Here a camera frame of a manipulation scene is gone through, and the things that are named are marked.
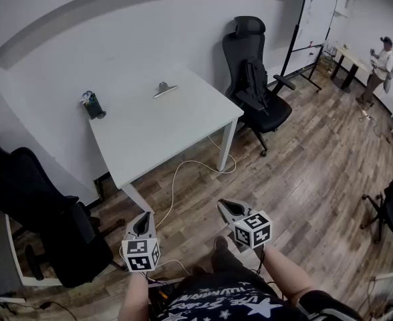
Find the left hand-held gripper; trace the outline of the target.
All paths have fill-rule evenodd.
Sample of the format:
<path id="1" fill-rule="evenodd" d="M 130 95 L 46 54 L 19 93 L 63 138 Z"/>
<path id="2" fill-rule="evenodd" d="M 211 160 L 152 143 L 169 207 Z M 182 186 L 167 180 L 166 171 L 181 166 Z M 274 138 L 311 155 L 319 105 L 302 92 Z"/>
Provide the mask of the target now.
<path id="1" fill-rule="evenodd" d="M 127 224 L 122 257 L 129 272 L 152 272 L 160 259 L 154 213 L 143 212 Z"/>

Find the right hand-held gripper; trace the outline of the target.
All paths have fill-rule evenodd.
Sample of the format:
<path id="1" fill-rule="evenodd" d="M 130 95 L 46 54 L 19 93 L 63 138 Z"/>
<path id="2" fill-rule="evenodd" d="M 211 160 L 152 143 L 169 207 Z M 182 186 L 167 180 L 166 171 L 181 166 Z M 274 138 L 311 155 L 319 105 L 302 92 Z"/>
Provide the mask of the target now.
<path id="1" fill-rule="evenodd" d="M 252 213 L 251 206 L 235 199 L 219 199 L 217 209 L 237 245 L 255 249 L 271 241 L 272 221 L 264 211 Z"/>

